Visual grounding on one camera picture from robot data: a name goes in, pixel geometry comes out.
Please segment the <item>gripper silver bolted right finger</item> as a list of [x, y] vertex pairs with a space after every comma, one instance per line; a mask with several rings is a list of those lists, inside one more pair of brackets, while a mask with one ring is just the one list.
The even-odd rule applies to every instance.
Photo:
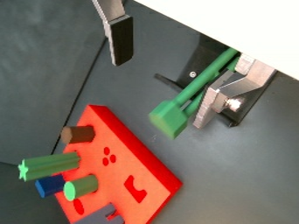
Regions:
[[202, 129], [217, 114], [230, 127], [238, 126], [273, 80], [277, 70], [241, 54], [234, 71], [227, 71], [209, 86], [193, 125]]

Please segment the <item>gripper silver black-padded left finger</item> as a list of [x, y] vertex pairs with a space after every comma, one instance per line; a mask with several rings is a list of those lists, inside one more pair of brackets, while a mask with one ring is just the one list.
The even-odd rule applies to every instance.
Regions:
[[91, 0], [105, 25], [113, 64], [123, 65], [134, 56], [134, 18], [122, 0]]

